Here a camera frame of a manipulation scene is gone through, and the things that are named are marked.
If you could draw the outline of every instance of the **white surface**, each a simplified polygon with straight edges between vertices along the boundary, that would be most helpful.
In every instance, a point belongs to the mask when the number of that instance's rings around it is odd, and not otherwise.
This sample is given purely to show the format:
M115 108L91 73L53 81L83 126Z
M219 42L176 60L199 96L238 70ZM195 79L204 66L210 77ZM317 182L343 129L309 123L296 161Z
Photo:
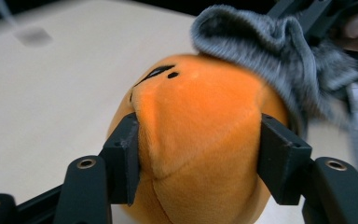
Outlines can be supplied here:
M0 192L17 203L60 185L96 155L127 89L153 63L193 52L193 17L121 1L68 1L0 21ZM29 35L36 33L39 39ZM313 157L350 161L347 135L310 130ZM257 223L303 223L301 206L269 202ZM116 223L131 223L114 206Z

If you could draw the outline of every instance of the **orange plush toy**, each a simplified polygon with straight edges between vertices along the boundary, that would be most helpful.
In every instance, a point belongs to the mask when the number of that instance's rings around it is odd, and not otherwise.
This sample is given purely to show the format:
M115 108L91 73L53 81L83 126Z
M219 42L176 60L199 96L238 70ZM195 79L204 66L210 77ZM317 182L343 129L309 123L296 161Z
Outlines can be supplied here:
M269 199L256 172L262 113L305 136L309 119L338 120L329 96L358 78L354 61L328 43L310 49L298 27L294 18L210 7L192 27L200 54L169 56L139 78L111 126L132 112L139 120L140 183L134 204L124 207L132 217L173 224L258 219ZM342 59L346 75L330 78Z

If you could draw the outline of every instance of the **plush toy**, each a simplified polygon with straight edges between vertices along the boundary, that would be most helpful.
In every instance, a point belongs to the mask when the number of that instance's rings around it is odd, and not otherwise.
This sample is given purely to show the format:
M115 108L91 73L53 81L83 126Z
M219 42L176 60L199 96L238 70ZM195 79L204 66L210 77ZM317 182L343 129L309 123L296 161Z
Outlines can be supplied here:
M262 113L304 138L311 119L344 124L329 103L356 62L328 40L311 49L294 17L213 6L191 34L200 53L151 66L112 121L135 112L140 124L140 184L124 209L140 223L253 223L269 199L256 171Z

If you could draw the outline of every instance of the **white table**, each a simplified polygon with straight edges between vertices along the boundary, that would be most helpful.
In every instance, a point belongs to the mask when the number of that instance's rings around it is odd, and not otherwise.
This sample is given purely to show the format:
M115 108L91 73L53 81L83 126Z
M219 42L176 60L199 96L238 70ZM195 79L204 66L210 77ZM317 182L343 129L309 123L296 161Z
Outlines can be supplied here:
M0 21L0 192L23 203L60 185L71 161L101 151L122 96L147 68L194 52L194 17L77 0L14 19ZM311 129L314 157L350 161L346 136L325 124ZM271 200L258 223L303 223L300 209ZM115 223L132 223L117 206L113 213Z

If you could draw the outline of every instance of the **orange fabric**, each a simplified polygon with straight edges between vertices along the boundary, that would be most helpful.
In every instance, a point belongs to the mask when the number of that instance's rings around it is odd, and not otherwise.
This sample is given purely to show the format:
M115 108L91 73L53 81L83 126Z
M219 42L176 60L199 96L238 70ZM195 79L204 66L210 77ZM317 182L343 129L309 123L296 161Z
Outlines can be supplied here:
M134 205L126 208L131 216L174 224L258 219L269 198L256 173L261 113L288 122L263 79L215 58L173 55L129 90L111 131L132 111L140 122L142 171Z

